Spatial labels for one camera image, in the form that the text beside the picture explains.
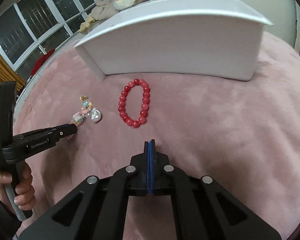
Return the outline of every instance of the metal bolt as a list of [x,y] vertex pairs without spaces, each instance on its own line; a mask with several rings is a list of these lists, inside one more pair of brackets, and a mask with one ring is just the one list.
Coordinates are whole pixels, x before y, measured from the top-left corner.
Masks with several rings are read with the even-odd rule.
[[163,169],[167,172],[171,172],[174,170],[174,167],[172,165],[165,165]]
[[89,178],[87,178],[87,182],[89,184],[95,184],[98,181],[98,178],[96,176],[90,176]]
[[135,166],[130,165],[130,166],[126,167],[126,171],[129,172],[129,173],[135,172],[136,168],[135,168]]
[[202,181],[205,184],[211,184],[213,182],[213,179],[210,176],[203,176]]

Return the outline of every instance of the pink blanket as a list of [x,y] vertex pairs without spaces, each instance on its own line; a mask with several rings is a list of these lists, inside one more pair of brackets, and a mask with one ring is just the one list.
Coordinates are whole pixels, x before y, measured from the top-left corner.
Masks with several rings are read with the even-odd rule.
[[[31,91],[14,133],[69,123],[82,95],[92,98],[103,119],[87,119],[75,138],[27,159],[38,203],[22,229],[87,176],[111,176],[143,151],[145,140],[155,139],[173,165],[197,178],[212,176],[287,239],[300,223],[300,58],[264,33],[258,65],[249,82],[165,73],[99,82],[69,48]],[[123,87],[135,78],[151,86],[147,123],[138,129],[117,111]],[[141,98],[141,87],[129,93],[132,118],[139,116]],[[131,198],[124,239],[175,239],[168,202]]]

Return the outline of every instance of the white plastic box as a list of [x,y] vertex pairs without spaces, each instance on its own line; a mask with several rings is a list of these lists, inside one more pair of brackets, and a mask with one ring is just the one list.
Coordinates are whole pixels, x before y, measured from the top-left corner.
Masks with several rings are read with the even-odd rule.
[[239,0],[157,0],[122,11],[75,45],[103,79],[122,73],[190,73],[250,80],[272,23]]

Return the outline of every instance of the white window frame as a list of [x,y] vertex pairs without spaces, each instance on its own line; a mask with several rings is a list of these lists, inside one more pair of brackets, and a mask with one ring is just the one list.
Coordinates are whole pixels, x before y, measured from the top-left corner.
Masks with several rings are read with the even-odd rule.
[[9,65],[9,67],[13,70],[13,71],[17,71],[21,65],[26,61],[26,59],[32,54],[32,52],[34,50],[36,50],[37,48],[39,48],[43,54],[47,54],[47,52],[45,51],[45,49],[42,47],[41,43],[43,41],[45,41],[47,38],[49,38],[51,35],[53,35],[56,31],[58,31],[60,28],[64,27],[66,29],[66,31],[68,32],[68,34],[70,35],[70,37],[68,39],[66,39],[63,43],[61,43],[57,48],[60,48],[62,45],[64,45],[75,33],[73,33],[70,29],[70,27],[68,26],[68,22],[70,22],[71,20],[75,19],[76,17],[82,15],[83,19],[86,20],[88,17],[88,14],[86,13],[87,10],[91,9],[93,6],[95,6],[95,3],[89,5],[87,8],[83,8],[83,5],[80,3],[79,0],[73,0],[74,4],[76,5],[76,7],[79,10],[79,13],[77,13],[76,15],[72,16],[71,18],[65,20],[63,18],[63,16],[61,15],[61,13],[59,12],[57,6],[54,4],[53,0],[44,0],[45,3],[47,4],[48,8],[50,9],[51,13],[53,14],[53,16],[55,17],[55,19],[57,20],[57,24],[54,25],[52,28],[50,28],[49,30],[47,30],[42,36],[40,36],[39,38],[37,38],[34,33],[32,32],[32,30],[30,29],[29,25],[27,24],[26,20],[24,19],[24,17],[22,16],[22,13],[20,11],[20,8],[17,5],[17,2],[19,2],[20,0],[17,0],[14,4],[13,7],[16,10],[22,24],[24,25],[25,29],[27,30],[27,32],[29,33],[29,35],[31,36],[31,38],[34,40],[34,42],[22,53],[22,55],[18,58],[18,60],[15,63],[12,63],[11,60],[8,58],[7,54],[5,53],[5,51],[2,49],[1,45],[0,45],[0,55],[2,56],[2,58],[6,61],[6,63]]

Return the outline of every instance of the curtain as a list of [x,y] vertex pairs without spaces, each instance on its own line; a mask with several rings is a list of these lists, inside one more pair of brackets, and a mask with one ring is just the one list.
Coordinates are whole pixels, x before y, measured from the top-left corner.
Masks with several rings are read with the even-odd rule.
[[26,84],[24,79],[15,73],[0,55],[0,82],[5,81],[16,81],[17,91]]

